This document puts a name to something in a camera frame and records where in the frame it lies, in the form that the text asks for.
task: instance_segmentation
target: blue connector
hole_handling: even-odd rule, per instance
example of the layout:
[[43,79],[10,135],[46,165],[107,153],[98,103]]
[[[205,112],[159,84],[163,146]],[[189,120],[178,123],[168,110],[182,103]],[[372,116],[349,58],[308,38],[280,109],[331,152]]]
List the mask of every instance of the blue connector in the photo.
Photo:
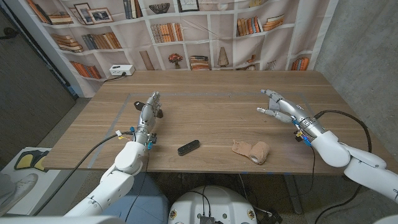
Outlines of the blue connector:
[[152,142],[148,142],[148,150],[151,150],[152,146],[153,146],[153,143]]
[[303,135],[303,139],[304,139],[304,143],[305,143],[307,146],[311,146],[311,142],[310,142],[310,140],[308,140],[308,137],[306,137],[306,136]]

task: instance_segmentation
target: power strip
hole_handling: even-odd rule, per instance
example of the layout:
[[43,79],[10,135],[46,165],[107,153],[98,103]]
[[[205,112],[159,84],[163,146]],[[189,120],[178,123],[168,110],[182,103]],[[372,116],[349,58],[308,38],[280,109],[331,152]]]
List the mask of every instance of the power strip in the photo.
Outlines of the power strip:
[[132,75],[135,71],[134,66],[132,65],[112,65],[109,69],[112,75],[122,75],[123,72],[126,72],[126,75]]

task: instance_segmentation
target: book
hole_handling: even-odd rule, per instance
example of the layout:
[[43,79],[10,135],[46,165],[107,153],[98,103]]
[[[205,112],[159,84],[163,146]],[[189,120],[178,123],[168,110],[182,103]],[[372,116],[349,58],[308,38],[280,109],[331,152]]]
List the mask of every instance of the book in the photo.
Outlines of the book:
[[248,25],[248,20],[247,20],[247,19],[244,20],[244,26],[245,26],[245,28],[246,28],[246,35],[247,35],[247,34],[250,34],[250,32],[249,32],[249,25]]
[[254,26],[254,17],[250,18],[250,20],[251,20],[251,28],[253,30],[253,34],[255,34],[256,33],[256,27]]
[[117,49],[118,47],[117,47],[116,44],[113,42],[113,39],[112,39],[112,37],[111,37],[111,34],[110,34],[110,33],[106,33],[105,35],[106,35],[106,37],[108,38],[109,42],[111,43],[112,48],[113,48],[113,49]]
[[297,68],[297,61],[293,62],[291,70],[294,70],[294,68]]
[[67,49],[67,48],[63,48],[63,47],[60,47],[60,49],[61,50],[67,50],[67,51],[70,51],[70,52],[73,52],[73,53],[82,53],[84,51],[83,49],[71,50],[71,49]]
[[105,40],[104,35],[103,34],[99,34],[98,35],[99,41],[102,43],[102,45],[104,46],[104,49],[110,49],[111,47],[108,45],[108,42]]
[[253,34],[253,28],[251,27],[251,19],[248,19],[249,33]]
[[130,19],[130,15],[129,15],[129,6],[127,4],[127,1],[130,0],[123,0],[123,6],[124,6],[124,13],[126,15],[126,19]]
[[101,34],[96,34],[95,35],[97,38],[97,42],[99,42],[101,49],[109,49],[108,43],[104,40],[103,36]]
[[132,19],[131,1],[130,0],[127,0],[127,13],[129,14],[129,19]]
[[174,41],[178,41],[178,34],[177,31],[175,30],[175,23],[172,23],[172,30],[174,34]]
[[194,56],[190,56],[189,58],[190,59],[208,60],[207,56],[196,56],[196,55],[194,55]]
[[135,19],[137,18],[136,3],[134,0],[128,0],[128,1],[130,1],[130,6],[131,6],[131,17]]
[[76,63],[76,66],[79,68],[79,73],[80,73],[81,76],[87,77],[87,78],[90,77],[89,74],[87,73],[87,71],[85,70],[85,68],[83,67],[82,64]]
[[111,47],[111,49],[113,49],[113,46],[112,46],[111,42],[109,41],[108,37],[106,36],[106,34],[103,34],[102,36],[104,37],[104,39],[106,40],[108,45]]
[[32,8],[32,10],[36,13],[36,15],[39,17],[39,19],[42,22],[47,23],[47,20],[45,19],[44,15],[37,9],[35,3],[32,0],[27,0],[27,3]]
[[58,45],[66,45],[66,46],[69,46],[69,47],[79,46],[78,42],[64,43],[64,42],[61,42],[61,41],[58,41],[58,40],[56,40],[56,42],[57,42]]
[[85,69],[85,71],[87,72],[87,74],[88,74],[88,76],[90,77],[90,78],[94,78],[94,76],[91,74],[91,72],[88,70],[88,66],[86,66],[86,65],[83,65],[83,68]]
[[180,24],[180,30],[181,30],[181,40],[184,41],[184,29],[182,28],[182,24]]
[[92,47],[91,47],[91,45],[88,43],[87,36],[86,36],[86,35],[82,35],[81,38],[82,38],[83,41],[85,42],[85,44],[86,44],[88,50],[93,50]]
[[37,10],[39,10],[39,12],[44,16],[45,20],[47,21],[48,24],[52,25],[52,21],[49,18],[49,16],[44,12],[44,10],[38,5],[35,4]]
[[277,21],[277,20],[283,18],[284,16],[285,16],[285,14],[282,14],[282,15],[276,16],[276,17],[272,17],[272,18],[268,18],[267,22]]
[[259,30],[260,30],[260,32],[263,32],[262,25],[261,25],[261,22],[260,22],[260,19],[259,19],[259,18],[257,18],[257,23],[259,24]]
[[303,71],[306,71],[307,67],[308,67],[308,64],[310,62],[310,59],[307,58],[307,57],[303,57],[302,60],[304,61],[304,63],[302,62],[302,69],[301,68],[300,69],[303,70]]
[[176,26],[176,31],[177,31],[177,34],[178,34],[178,40],[182,41],[180,24],[176,24],[175,26]]
[[297,62],[297,71],[299,71],[300,70],[300,67],[301,67],[301,61],[302,61],[302,59],[299,59],[298,60],[298,62]]
[[159,24],[156,24],[157,33],[159,34],[160,43],[164,43],[164,38],[162,34],[162,29]]
[[172,29],[172,24],[168,23],[167,24],[167,31],[169,32],[169,36],[170,36],[170,41],[174,42],[174,34],[173,34],[173,29]]
[[118,38],[116,38],[116,35],[113,32],[110,32],[109,34],[111,34],[111,37],[113,38],[113,42],[116,44],[116,47],[118,49],[122,49],[122,45],[120,45]]
[[49,19],[51,20],[51,23],[53,25],[57,24],[72,24],[72,18],[67,15],[67,16],[49,16]]
[[245,26],[245,24],[244,24],[244,19],[241,19],[241,25],[242,25],[242,32],[243,32],[243,35],[247,35],[247,33],[246,33],[246,26]]
[[181,41],[178,24],[173,24],[173,26],[174,26],[174,31],[175,31],[175,36],[177,38],[177,41]]
[[82,49],[83,47],[81,46],[81,45],[78,45],[78,46],[67,46],[67,45],[63,45],[63,44],[59,44],[58,45],[59,47],[61,47],[61,48],[64,48],[64,49],[69,49],[69,50],[80,50],[80,49]]
[[90,41],[90,43],[92,44],[92,46],[94,47],[94,49],[99,49],[99,47],[95,44],[94,42],[94,38],[92,34],[88,34],[88,40]]
[[238,19],[237,25],[238,25],[238,35],[241,37],[241,36],[243,36],[243,31],[242,31],[242,24],[241,24],[240,19]]
[[150,30],[152,31],[152,35],[154,36],[155,43],[158,44],[158,41],[156,39],[156,33],[155,33],[155,25],[151,25]]
[[91,67],[94,70],[95,74],[97,75],[98,79],[102,78],[100,73],[98,72],[97,68],[95,66],[91,66]]
[[194,66],[194,65],[207,65],[207,66],[209,66],[209,63],[191,63],[191,66]]
[[70,43],[76,42],[75,39],[61,39],[61,38],[57,38],[57,37],[53,37],[53,39],[55,41],[63,42],[65,44],[70,44]]
[[58,38],[58,39],[62,39],[62,40],[70,40],[73,39],[71,36],[69,35],[58,35],[58,34],[51,34],[51,36],[53,38]]
[[101,79],[101,75],[94,68],[95,66],[87,66],[87,69],[91,72],[93,78]]
[[95,50],[95,47],[94,47],[94,44],[91,42],[91,40],[90,40],[90,36],[89,35],[86,35],[86,38],[87,38],[87,42],[88,42],[88,48],[90,49],[90,50]]
[[167,42],[171,42],[172,39],[170,38],[169,28],[167,27],[167,25],[163,25],[163,29],[164,29],[164,33],[165,33],[165,37],[167,39]]
[[94,44],[97,45],[98,49],[103,49],[102,46],[100,45],[100,43],[98,42],[98,38],[95,34],[92,34],[93,36],[93,40],[94,40]]
[[254,27],[256,28],[256,33],[260,32],[259,24],[257,23],[257,16],[254,16]]
[[142,17],[142,12],[141,12],[141,8],[139,7],[138,0],[134,0],[134,5],[136,7],[136,14],[137,14],[136,18]]

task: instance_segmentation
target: printed bookshelf curtain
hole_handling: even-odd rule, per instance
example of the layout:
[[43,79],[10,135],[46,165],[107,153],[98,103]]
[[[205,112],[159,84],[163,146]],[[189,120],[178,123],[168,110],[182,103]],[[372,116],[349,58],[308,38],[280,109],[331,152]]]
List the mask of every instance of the printed bookshelf curtain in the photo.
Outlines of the printed bookshelf curtain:
[[136,70],[313,70],[338,2],[20,1],[84,97],[92,97],[117,64]]

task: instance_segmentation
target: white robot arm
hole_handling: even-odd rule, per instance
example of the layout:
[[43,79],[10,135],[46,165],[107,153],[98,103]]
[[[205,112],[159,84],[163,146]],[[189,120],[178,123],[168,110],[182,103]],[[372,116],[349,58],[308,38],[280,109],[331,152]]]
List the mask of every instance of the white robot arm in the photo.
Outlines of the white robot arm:
[[116,156],[114,164],[104,173],[97,188],[78,205],[71,209],[66,217],[100,215],[112,203],[125,196],[134,183],[143,166],[142,158],[148,149],[156,143],[156,135],[150,134],[160,111],[160,94],[155,91],[141,110],[135,141],[129,141]]
[[387,164],[384,160],[369,152],[338,142],[338,138],[331,131],[325,131],[319,121],[306,114],[301,106],[286,100],[277,92],[272,90],[261,90],[261,92],[278,103],[281,112],[288,113],[290,117],[279,111],[263,108],[257,108],[258,112],[274,116],[282,122],[293,122],[302,134],[304,142],[308,146],[313,146],[328,165],[346,166],[344,174],[351,180],[398,203],[398,175],[386,170]]

